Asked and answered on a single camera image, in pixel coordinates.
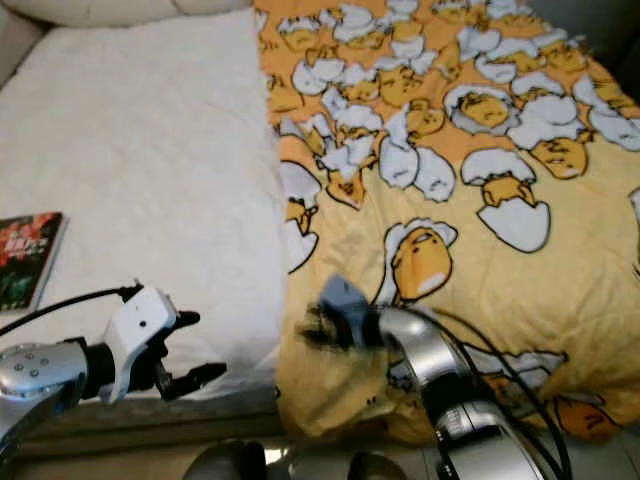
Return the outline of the red and green book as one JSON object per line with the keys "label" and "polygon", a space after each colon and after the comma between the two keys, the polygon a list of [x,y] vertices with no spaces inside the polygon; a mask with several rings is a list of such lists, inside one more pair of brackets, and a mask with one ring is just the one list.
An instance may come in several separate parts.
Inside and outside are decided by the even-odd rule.
{"label": "red and green book", "polygon": [[1,312],[28,311],[37,305],[65,225],[63,212],[0,220]]}

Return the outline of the yellow cartoon egg blanket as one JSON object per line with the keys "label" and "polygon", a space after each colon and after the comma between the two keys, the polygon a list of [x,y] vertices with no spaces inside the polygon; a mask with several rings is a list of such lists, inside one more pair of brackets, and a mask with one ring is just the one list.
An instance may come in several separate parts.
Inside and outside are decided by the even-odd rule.
{"label": "yellow cartoon egg blanket", "polygon": [[278,407],[425,442],[388,353],[301,338],[325,280],[428,308],[522,420],[640,428],[640,106],[527,0],[253,0],[285,246]]}

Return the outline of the white quilted mattress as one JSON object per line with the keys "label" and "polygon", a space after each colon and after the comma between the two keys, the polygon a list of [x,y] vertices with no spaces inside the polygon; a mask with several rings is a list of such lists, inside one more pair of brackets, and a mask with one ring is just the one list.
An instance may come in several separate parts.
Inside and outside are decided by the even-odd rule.
{"label": "white quilted mattress", "polygon": [[198,392],[271,390],[285,302],[282,188],[250,8],[59,28],[3,90],[0,214],[61,212],[41,305],[140,283],[200,323],[168,340]]}

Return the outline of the beige knotted pillow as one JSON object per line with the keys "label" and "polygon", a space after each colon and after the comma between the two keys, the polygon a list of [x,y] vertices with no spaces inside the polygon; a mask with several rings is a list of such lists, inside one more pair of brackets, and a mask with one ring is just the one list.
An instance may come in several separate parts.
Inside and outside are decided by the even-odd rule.
{"label": "beige knotted pillow", "polygon": [[77,28],[134,26],[177,17],[209,17],[250,8],[253,0],[0,0],[14,13]]}

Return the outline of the grey upholstered bed frame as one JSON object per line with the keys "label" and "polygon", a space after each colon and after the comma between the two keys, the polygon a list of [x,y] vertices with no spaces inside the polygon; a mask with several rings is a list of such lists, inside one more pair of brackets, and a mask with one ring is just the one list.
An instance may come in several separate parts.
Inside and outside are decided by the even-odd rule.
{"label": "grey upholstered bed frame", "polygon": [[215,399],[133,397],[82,403],[42,422],[18,440],[18,460],[102,454],[285,433],[273,389]]}

